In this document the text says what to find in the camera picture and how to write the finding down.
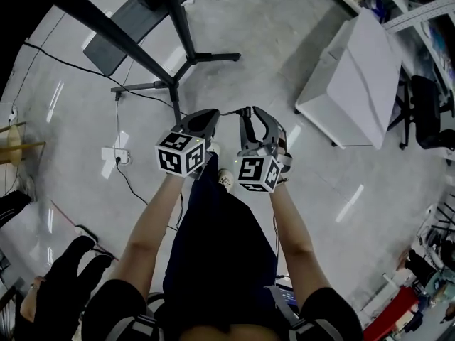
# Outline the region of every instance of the white cube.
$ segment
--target white cube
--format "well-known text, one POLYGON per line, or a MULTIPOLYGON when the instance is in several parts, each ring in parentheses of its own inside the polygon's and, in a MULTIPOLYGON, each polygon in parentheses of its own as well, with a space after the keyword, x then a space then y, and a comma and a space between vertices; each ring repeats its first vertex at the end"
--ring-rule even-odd
POLYGON ((235 172, 243 188, 273 193, 281 168, 273 156, 241 156, 235 160, 235 172))
POLYGON ((186 177, 205 163, 205 139, 166 131, 155 152, 162 171, 186 177))

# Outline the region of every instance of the white box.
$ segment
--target white box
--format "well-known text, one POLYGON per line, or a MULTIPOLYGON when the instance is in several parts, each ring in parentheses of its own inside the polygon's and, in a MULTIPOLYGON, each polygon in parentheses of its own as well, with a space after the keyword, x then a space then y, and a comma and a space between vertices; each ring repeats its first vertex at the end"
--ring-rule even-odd
POLYGON ((160 170, 186 177, 205 163, 205 139, 166 131, 155 152, 160 170))
POLYGON ((380 149, 395 103, 402 53, 371 11, 344 23, 296 102, 340 148, 380 149))
POLYGON ((273 193, 281 168, 273 156, 241 156, 235 160, 235 172, 246 190, 273 193))

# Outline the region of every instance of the red object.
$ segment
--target red object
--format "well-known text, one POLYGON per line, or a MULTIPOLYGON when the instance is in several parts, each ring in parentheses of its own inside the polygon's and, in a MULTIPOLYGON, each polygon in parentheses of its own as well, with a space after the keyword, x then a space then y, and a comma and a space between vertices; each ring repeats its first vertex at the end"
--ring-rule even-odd
POLYGON ((378 341, 395 329, 395 323, 419 300, 412 288, 401 287, 397 296, 363 331, 365 341, 378 341))

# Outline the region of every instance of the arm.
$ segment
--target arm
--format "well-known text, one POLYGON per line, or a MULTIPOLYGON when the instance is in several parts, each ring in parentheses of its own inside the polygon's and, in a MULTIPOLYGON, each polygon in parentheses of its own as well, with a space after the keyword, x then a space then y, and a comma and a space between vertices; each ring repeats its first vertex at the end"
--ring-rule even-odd
POLYGON ((314 254, 313 244, 299 211, 292 202, 285 184, 270 194, 277 218, 279 241, 282 244, 289 276, 299 309, 306 299, 320 288, 330 287, 314 254))
POLYGON ((34 322, 35 320, 36 296, 42 281, 44 281, 42 276, 34 278, 32 286, 28 290, 27 296, 23 299, 21 304, 21 315, 29 322, 34 322))
POLYGON ((154 274, 156 255, 166 233, 185 178, 167 175, 129 236, 122 258, 111 275, 133 285, 146 299, 154 274))

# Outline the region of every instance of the power plug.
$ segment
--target power plug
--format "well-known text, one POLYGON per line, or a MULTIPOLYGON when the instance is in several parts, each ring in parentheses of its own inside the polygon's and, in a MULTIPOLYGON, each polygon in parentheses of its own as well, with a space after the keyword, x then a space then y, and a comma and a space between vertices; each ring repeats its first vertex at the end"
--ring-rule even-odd
POLYGON ((128 150, 109 147, 101 148, 101 159, 103 161, 113 161, 114 158, 116 164, 118 163, 125 166, 126 164, 131 163, 131 157, 128 150))

